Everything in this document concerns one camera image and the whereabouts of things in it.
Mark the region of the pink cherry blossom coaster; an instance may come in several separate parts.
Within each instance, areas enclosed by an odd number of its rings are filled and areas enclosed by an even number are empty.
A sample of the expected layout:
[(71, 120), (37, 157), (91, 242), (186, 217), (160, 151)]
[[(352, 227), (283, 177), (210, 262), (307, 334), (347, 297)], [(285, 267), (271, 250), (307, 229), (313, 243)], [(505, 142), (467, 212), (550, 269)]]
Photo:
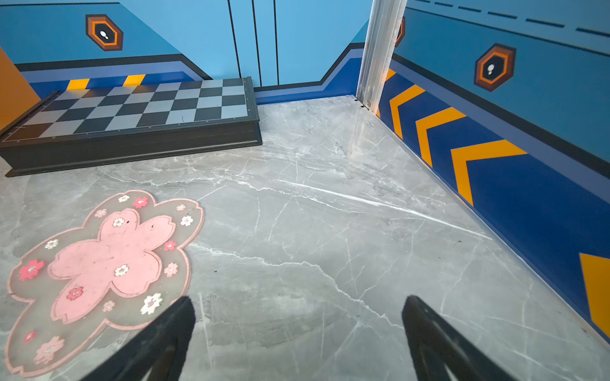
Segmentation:
[(25, 304), (5, 346), (9, 372), (42, 376), (106, 329), (140, 330), (187, 293), (185, 251), (205, 221), (194, 200), (159, 202), (129, 190), (100, 203), (76, 228), (34, 246), (14, 266), (9, 295)]

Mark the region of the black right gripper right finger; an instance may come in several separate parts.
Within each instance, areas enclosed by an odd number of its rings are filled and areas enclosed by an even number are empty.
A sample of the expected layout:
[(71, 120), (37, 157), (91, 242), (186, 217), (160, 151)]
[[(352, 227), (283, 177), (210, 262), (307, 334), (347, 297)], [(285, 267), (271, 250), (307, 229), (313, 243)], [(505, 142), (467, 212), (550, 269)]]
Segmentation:
[(418, 380), (515, 379), (418, 296), (408, 296), (402, 320)]

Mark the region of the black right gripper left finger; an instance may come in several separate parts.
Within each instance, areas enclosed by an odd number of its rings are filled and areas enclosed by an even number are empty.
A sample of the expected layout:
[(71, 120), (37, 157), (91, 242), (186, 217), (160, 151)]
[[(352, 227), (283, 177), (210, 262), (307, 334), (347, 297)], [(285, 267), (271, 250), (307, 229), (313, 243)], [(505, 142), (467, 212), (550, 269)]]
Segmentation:
[(189, 297), (175, 301), (85, 380), (178, 380), (195, 328)]

